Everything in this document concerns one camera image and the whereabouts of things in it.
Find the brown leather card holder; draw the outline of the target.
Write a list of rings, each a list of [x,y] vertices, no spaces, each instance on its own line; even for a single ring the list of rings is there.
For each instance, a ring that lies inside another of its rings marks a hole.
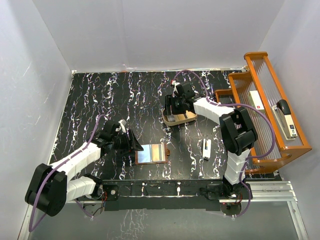
[[[165,143],[144,144],[142,148],[135,152],[136,165],[165,164],[171,154]]]

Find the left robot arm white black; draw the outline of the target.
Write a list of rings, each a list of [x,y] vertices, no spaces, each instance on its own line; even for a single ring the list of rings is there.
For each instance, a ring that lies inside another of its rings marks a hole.
[[[25,194],[25,202],[48,216],[56,216],[66,203],[83,196],[93,200],[103,195],[102,181],[90,174],[76,179],[84,168],[109,152],[131,155],[143,151],[125,121],[106,121],[103,129],[95,130],[80,148],[50,165],[36,167]]]

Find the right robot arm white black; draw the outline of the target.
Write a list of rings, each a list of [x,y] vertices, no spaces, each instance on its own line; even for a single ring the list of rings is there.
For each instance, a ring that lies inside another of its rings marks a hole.
[[[209,97],[195,93],[189,82],[171,82],[173,93],[165,96],[163,120],[168,126],[189,122],[188,113],[203,116],[220,126],[227,151],[227,167],[222,178],[220,196],[235,198],[246,185],[247,158],[258,134],[244,106],[223,106]]]

